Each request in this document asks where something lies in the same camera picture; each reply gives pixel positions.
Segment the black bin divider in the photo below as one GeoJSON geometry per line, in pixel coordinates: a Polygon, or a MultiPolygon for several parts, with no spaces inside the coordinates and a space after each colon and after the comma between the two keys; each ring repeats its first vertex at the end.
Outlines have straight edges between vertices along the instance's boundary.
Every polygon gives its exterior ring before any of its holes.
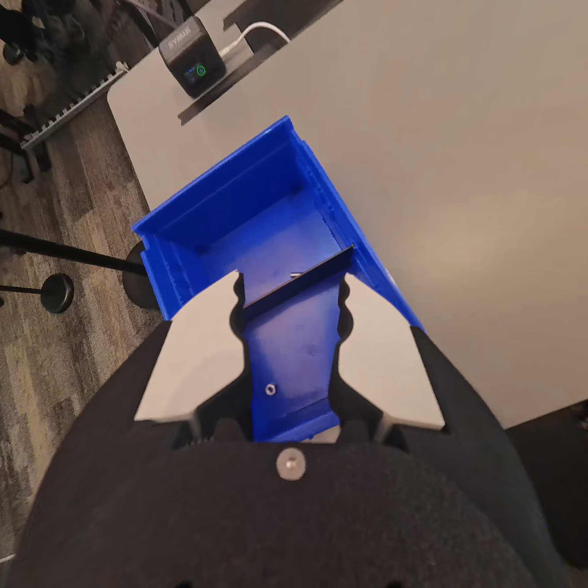
{"type": "Polygon", "coordinates": [[[351,244],[337,254],[327,258],[307,271],[290,278],[289,281],[245,305],[243,307],[245,324],[270,312],[272,309],[286,303],[289,299],[323,282],[327,278],[349,268],[355,249],[355,244],[351,244]]]}

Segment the black power station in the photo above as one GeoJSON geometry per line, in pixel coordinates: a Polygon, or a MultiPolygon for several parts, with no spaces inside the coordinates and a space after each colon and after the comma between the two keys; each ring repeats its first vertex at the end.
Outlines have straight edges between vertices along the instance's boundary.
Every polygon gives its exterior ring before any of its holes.
{"type": "Polygon", "coordinates": [[[208,92],[226,75],[224,60],[195,15],[161,41],[158,49],[167,69],[193,99],[208,92]]]}

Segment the black round-base floor stand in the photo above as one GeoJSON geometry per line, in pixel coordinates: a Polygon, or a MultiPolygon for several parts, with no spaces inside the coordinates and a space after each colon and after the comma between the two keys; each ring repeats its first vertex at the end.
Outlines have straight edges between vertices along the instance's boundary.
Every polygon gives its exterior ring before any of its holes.
{"type": "Polygon", "coordinates": [[[67,274],[56,273],[50,275],[40,288],[1,285],[1,292],[36,295],[40,297],[40,304],[47,312],[58,315],[70,308],[75,287],[67,274]]]}

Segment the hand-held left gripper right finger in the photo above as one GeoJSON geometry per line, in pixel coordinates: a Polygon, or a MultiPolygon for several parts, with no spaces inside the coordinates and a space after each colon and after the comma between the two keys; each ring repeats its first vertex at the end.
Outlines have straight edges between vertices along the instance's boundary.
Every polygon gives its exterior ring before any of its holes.
{"type": "Polygon", "coordinates": [[[442,432],[445,418],[410,322],[386,298],[346,272],[327,398],[339,438],[384,442],[394,427],[442,432]]]}

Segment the blue plastic bin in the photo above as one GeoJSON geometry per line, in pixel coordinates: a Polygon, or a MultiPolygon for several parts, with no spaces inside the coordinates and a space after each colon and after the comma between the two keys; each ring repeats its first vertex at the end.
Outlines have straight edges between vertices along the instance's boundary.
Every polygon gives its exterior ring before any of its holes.
{"type": "Polygon", "coordinates": [[[309,145],[284,116],[137,222],[143,263],[165,320],[229,272],[246,305],[351,244],[349,268],[250,323],[257,442],[301,442],[339,419],[327,400],[345,271],[422,324],[309,145]],[[268,396],[265,386],[276,393],[268,396]]]}

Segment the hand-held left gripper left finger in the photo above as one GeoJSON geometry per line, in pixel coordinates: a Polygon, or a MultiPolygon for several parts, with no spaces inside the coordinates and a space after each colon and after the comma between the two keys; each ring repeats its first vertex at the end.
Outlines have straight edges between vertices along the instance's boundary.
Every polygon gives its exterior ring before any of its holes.
{"type": "Polygon", "coordinates": [[[245,328],[244,276],[231,271],[172,318],[136,422],[186,422],[199,440],[222,419],[252,440],[252,366],[245,328]]]}

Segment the black marker sign stand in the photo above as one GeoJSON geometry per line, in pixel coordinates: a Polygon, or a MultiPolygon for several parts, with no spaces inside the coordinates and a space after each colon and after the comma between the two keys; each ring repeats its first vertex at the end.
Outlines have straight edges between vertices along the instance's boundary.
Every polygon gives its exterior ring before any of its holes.
{"type": "Polygon", "coordinates": [[[141,257],[145,249],[141,241],[130,250],[126,259],[114,258],[4,229],[1,230],[1,245],[22,249],[31,254],[119,271],[122,273],[124,291],[134,305],[143,309],[159,309],[141,257]]]}

